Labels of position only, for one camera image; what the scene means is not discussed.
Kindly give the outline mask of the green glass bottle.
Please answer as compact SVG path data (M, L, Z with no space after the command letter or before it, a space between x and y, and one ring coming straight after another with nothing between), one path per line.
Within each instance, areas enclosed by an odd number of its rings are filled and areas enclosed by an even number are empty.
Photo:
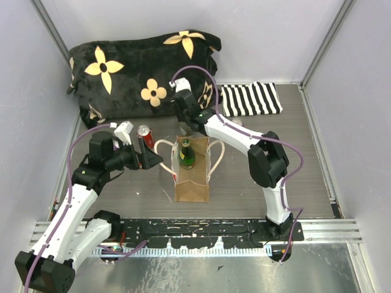
M181 147L179 150L180 166L184 169L193 168L196 161L196 154L191 146L189 139L185 138L181 141Z

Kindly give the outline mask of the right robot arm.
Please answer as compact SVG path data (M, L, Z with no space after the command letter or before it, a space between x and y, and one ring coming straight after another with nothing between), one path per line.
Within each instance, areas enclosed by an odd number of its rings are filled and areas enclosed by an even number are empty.
M218 115L212 108L202 110L188 89L175 93L172 104L178 121L192 131L221 140L247 157L250 176L263 189L266 229L274 240L284 239L293 224L293 213L285 195L289 160L277 134L254 132Z

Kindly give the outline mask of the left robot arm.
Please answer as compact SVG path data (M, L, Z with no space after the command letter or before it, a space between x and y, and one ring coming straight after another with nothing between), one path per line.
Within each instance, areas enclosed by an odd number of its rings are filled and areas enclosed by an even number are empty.
M29 252L20 251L15 266L28 292L68 292L86 258L103 241L115 242L122 236L121 218L108 211L97 212L84 231L76 234L82 219L111 182L111 172L148 170L163 162L139 139L140 151L120 136L98 131L89 140L89 152L79 167L68 176L70 187L57 214Z

